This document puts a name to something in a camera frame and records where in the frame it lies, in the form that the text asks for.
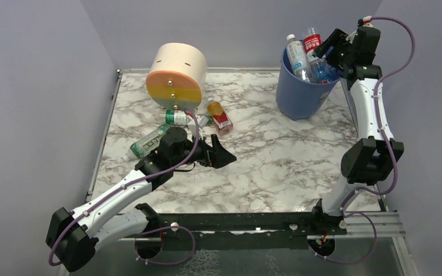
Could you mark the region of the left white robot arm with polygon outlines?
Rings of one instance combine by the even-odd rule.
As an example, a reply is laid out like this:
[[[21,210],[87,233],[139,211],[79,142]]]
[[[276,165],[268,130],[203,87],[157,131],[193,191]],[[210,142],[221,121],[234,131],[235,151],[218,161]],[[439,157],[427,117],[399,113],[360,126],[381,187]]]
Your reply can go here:
[[[161,231],[159,215],[148,204],[140,204],[125,214],[120,211],[166,183],[184,164],[222,168],[236,160],[217,135],[211,135],[208,144],[198,131],[188,139],[186,130],[168,129],[157,148],[140,158],[119,183],[71,211],[60,208],[53,213],[45,238],[51,249],[49,264],[63,265],[74,272],[109,243],[136,233]]]

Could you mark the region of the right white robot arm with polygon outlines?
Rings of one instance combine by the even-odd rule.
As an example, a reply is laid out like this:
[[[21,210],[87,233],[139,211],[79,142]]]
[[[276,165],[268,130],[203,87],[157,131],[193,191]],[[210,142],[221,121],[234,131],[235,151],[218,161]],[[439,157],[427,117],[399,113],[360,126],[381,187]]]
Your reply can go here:
[[[371,192],[373,185],[385,180],[404,152],[388,126],[382,69],[373,63],[379,40],[380,30],[371,26],[360,26],[350,35],[335,29],[314,51],[345,82],[358,139],[341,159],[339,184],[313,207],[313,224],[325,231],[340,226],[344,209],[358,192]]]

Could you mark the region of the white blue label tea bottle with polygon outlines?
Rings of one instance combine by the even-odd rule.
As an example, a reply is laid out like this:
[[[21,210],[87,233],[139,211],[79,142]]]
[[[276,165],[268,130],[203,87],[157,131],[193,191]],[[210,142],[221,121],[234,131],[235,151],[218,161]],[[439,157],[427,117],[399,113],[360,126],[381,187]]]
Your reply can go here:
[[[286,40],[286,52],[292,72],[299,79],[308,83],[314,83],[314,76],[311,72],[302,42],[297,40],[294,34],[289,34]]]

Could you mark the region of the blue label clear bottle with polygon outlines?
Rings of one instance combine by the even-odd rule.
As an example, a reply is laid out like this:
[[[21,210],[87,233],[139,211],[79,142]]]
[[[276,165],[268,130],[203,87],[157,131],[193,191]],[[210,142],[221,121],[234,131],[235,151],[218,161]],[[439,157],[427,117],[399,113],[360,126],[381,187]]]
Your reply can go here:
[[[323,59],[313,63],[313,72],[318,83],[331,83],[340,79],[337,70]]]

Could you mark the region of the red label clear bottle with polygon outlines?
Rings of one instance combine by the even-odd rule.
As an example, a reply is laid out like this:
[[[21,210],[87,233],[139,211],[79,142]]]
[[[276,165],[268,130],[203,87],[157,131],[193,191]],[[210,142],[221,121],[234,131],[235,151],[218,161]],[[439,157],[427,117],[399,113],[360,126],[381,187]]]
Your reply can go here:
[[[303,40],[306,56],[317,82],[323,82],[326,76],[324,62],[315,54],[315,49],[322,43],[321,36],[314,28],[308,28],[308,34]]]

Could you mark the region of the red yellow label juice bottle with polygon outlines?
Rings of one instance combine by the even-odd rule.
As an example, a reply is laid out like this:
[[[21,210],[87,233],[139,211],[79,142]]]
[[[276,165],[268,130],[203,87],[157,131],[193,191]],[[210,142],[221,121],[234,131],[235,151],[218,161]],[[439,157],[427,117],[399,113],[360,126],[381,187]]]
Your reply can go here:
[[[207,111],[211,116],[211,120],[214,123],[217,133],[220,136],[224,136],[232,132],[233,123],[220,102],[209,99]]]

